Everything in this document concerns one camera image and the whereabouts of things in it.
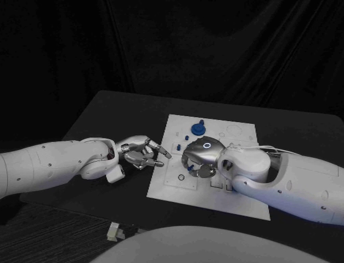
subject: floor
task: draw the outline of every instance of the floor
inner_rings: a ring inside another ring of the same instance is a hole
[[[27,204],[0,225],[0,263],[90,262],[118,242],[108,240],[112,222]],[[128,237],[137,229],[121,226]]]

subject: robotic hand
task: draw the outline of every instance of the robotic hand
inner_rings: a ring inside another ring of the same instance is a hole
[[[0,198],[15,193],[48,189],[66,184],[77,174],[85,179],[108,177],[111,183],[125,178],[119,160],[138,169],[163,167],[154,150],[168,159],[166,148],[148,136],[129,137],[118,144],[105,138],[59,141],[0,154]]]
[[[205,136],[187,147],[181,162],[186,167],[189,159],[199,164],[192,175],[202,178],[210,178],[219,170],[239,193],[287,213],[310,221],[344,225],[344,168],[277,150],[273,146],[225,147]],[[278,175],[267,182],[271,167]]]

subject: white panel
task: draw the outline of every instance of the white panel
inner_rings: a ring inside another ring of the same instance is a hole
[[[183,166],[184,149],[193,141],[203,137],[192,133],[192,126],[202,119],[208,129],[203,136],[216,138],[225,146],[229,146],[231,143],[242,146],[260,145],[254,124],[170,115],[163,146],[171,152],[173,159],[167,160],[163,155],[158,155],[158,160],[166,163],[166,166],[155,167],[148,197],[271,220],[268,205],[234,191],[231,182],[221,174],[210,179],[194,178]]]

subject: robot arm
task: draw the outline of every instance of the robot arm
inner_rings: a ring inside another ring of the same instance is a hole
[[[184,151],[186,167],[189,160],[200,165],[193,176],[210,178],[216,171],[209,175],[202,170],[210,165],[248,197],[310,221],[344,225],[344,168],[294,153],[267,153],[260,146],[225,147],[206,136]],[[280,172],[275,180],[267,182],[271,167]]]
[[[125,178],[121,159],[125,158],[138,169],[164,165],[153,159],[153,149],[171,158],[164,147],[144,135],[118,144],[111,139],[88,138],[83,141],[50,142],[2,153],[0,198],[63,185],[77,174],[89,180],[106,176],[115,183]]]

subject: blue cap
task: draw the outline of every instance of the blue cap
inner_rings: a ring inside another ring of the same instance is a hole
[[[194,135],[202,136],[206,134],[205,120],[202,119],[200,123],[192,126],[192,132]]]

